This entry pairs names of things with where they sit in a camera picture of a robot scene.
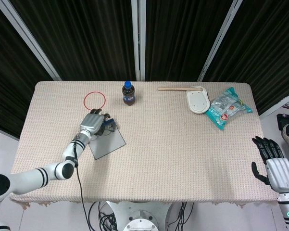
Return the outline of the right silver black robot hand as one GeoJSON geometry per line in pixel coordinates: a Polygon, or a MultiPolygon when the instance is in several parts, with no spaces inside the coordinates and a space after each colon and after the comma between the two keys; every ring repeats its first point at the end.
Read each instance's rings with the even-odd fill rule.
{"type": "Polygon", "coordinates": [[[261,175],[255,162],[251,163],[254,177],[277,193],[289,193],[289,161],[284,157],[279,145],[272,139],[252,138],[263,160],[266,175],[261,175]]]}

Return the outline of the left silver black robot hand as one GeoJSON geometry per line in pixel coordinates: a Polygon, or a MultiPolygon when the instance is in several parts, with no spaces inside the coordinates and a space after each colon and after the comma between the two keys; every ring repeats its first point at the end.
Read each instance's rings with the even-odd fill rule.
{"type": "Polygon", "coordinates": [[[87,130],[91,136],[109,135],[116,130],[116,123],[108,113],[102,114],[102,109],[92,109],[81,122],[80,129],[87,130]]]}

